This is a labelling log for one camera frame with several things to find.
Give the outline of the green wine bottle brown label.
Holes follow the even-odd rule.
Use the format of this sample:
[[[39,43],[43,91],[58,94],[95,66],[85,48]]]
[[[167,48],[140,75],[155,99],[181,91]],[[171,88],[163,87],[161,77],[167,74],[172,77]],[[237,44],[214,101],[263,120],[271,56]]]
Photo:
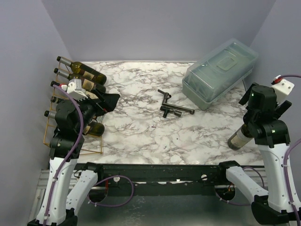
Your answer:
[[[103,85],[100,85],[98,83],[92,82],[86,78],[84,78],[83,76],[76,74],[76,73],[68,73],[64,70],[55,68],[54,69],[54,73],[57,75],[60,75],[64,78],[66,78],[67,80],[72,80],[72,79],[80,79],[81,81],[81,85],[82,88],[85,89],[86,91],[92,91],[94,89],[97,89],[98,91],[105,93],[106,92],[106,87]]]

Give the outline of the green wine bottle silver neck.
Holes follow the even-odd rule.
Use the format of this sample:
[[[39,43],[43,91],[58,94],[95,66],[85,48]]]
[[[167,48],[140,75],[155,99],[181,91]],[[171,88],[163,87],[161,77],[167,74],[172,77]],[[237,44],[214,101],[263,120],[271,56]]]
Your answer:
[[[56,60],[70,67],[72,72],[77,73],[83,76],[84,78],[94,81],[98,84],[104,85],[107,81],[107,77],[103,73],[87,66],[82,62],[78,62],[78,61],[73,62],[62,56],[58,56]]]

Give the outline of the clear square glass bottle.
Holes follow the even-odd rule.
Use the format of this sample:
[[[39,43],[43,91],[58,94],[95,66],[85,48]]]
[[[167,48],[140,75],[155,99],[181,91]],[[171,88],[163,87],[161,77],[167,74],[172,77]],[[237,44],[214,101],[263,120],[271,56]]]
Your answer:
[[[62,101],[64,101],[64,99],[59,98],[59,97],[55,97],[55,96],[52,96],[51,99],[50,99],[50,102],[54,103],[54,104],[58,104],[58,103],[60,103]]]

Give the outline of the green wine bottle white label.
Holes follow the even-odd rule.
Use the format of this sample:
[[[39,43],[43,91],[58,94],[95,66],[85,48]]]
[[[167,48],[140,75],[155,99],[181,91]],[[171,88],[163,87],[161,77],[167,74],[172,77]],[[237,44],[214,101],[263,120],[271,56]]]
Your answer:
[[[64,91],[67,91],[67,89],[68,89],[68,85],[63,84],[63,83],[59,83],[59,82],[56,82],[56,81],[51,81],[50,86],[51,87],[58,86]]]

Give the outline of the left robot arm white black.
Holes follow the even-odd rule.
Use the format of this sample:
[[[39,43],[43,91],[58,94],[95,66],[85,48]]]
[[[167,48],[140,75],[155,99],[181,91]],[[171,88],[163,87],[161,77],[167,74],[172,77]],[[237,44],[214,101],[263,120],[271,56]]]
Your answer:
[[[102,167],[88,163],[80,180],[69,189],[71,177],[77,165],[83,143],[83,131],[94,117],[114,111],[119,94],[101,93],[93,90],[96,99],[72,98],[56,105],[55,121],[57,129],[50,141],[49,178],[44,199],[36,218],[30,226],[75,226],[78,212],[92,186],[104,182]]]

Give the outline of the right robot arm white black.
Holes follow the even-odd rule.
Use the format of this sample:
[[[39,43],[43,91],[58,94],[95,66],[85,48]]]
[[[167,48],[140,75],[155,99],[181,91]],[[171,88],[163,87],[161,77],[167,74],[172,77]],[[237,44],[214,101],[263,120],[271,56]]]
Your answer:
[[[293,83],[280,79],[271,87],[253,83],[239,101],[247,104],[243,121],[262,155],[268,188],[260,187],[235,161],[221,162],[216,173],[219,183],[231,182],[242,192],[261,225],[301,224],[301,201],[290,164],[294,147],[287,125],[279,119],[292,105],[286,97],[293,88]]]

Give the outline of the clear plastic storage box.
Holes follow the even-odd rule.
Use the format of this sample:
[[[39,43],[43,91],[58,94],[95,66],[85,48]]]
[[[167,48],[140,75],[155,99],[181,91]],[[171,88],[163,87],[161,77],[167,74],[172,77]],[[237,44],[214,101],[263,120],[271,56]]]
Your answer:
[[[253,71],[257,58],[257,52],[232,38],[187,69],[182,92],[206,110]]]

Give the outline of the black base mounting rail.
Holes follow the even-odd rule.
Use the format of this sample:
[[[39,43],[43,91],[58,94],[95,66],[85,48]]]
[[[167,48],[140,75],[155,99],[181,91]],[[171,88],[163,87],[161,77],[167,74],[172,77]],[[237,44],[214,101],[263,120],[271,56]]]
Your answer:
[[[58,159],[51,160],[45,198],[71,207],[85,198],[99,202],[104,193],[110,196],[219,195],[226,202],[234,184],[252,203],[268,191],[249,177],[235,161],[210,165],[147,164],[77,164],[76,159],[59,168]]]

